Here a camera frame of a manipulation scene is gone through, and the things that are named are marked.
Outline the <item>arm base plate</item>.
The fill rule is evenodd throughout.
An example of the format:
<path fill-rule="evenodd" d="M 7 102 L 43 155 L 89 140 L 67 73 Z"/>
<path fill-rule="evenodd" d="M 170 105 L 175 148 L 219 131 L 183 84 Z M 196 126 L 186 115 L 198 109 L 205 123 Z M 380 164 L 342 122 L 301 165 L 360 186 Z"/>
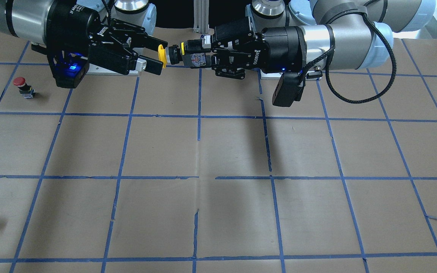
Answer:
<path fill-rule="evenodd" d="M 260 76 L 261 79 L 264 80 L 279 80 L 282 74 L 285 71 L 279 71 L 279 72 L 272 72 L 272 73 L 265 73 L 264 71 L 260 70 Z M 323 71 L 309 71 L 306 74 L 306 80 L 307 81 L 314 81 L 316 79 L 321 79 L 323 77 Z"/>
<path fill-rule="evenodd" d="M 131 75 L 139 76 L 136 71 L 136 63 L 131 58 L 93 58 L 89 57 L 90 67 L 87 71 L 90 75 Z"/>

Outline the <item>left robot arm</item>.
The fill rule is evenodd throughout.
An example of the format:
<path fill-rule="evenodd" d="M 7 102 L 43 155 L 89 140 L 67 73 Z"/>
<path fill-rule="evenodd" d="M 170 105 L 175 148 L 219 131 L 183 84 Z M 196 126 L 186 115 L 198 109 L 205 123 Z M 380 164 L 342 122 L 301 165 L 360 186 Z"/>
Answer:
<path fill-rule="evenodd" d="M 245 17 L 168 48 L 167 60 L 243 79 L 246 69 L 302 72 L 334 47 L 331 61 L 320 60 L 308 72 L 378 67 L 390 55 L 368 23 L 393 46 L 394 33 L 420 30 L 435 8 L 434 0 L 253 0 Z"/>

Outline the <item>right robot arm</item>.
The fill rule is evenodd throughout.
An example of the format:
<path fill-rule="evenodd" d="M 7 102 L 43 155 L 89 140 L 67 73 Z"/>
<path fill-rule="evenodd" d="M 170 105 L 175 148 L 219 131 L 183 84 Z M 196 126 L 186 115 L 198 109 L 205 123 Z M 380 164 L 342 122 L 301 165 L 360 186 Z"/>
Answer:
<path fill-rule="evenodd" d="M 165 64 L 136 51 L 158 51 L 168 43 L 145 28 L 111 17 L 77 0 L 0 0 L 0 32 L 38 44 L 54 73 L 71 67 L 71 55 L 109 71 L 160 75 Z"/>

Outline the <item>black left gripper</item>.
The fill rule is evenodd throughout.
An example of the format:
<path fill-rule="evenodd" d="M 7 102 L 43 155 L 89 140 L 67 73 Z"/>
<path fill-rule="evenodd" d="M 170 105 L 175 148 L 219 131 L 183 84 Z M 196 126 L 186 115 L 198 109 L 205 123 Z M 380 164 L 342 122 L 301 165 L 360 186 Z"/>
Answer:
<path fill-rule="evenodd" d="M 205 54 L 205 69 L 220 77 L 243 79 L 246 69 L 265 73 L 300 72 L 304 66 L 304 39 L 298 26 L 253 29 L 250 17 L 216 26 L 213 36 L 183 42 L 184 52 Z"/>

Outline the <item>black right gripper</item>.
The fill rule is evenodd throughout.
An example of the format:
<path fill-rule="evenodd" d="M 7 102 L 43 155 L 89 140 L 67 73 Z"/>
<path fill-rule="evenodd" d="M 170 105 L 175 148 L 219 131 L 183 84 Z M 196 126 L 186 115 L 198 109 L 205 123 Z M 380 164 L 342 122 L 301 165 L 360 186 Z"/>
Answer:
<path fill-rule="evenodd" d="M 55 0 L 46 21 L 46 56 L 53 72 L 69 67 L 78 57 L 131 58 L 137 72 L 161 75 L 163 61 L 140 55 L 136 48 L 158 50 L 168 42 L 148 35 L 142 26 L 112 18 L 102 23 L 99 13 L 75 0 Z"/>

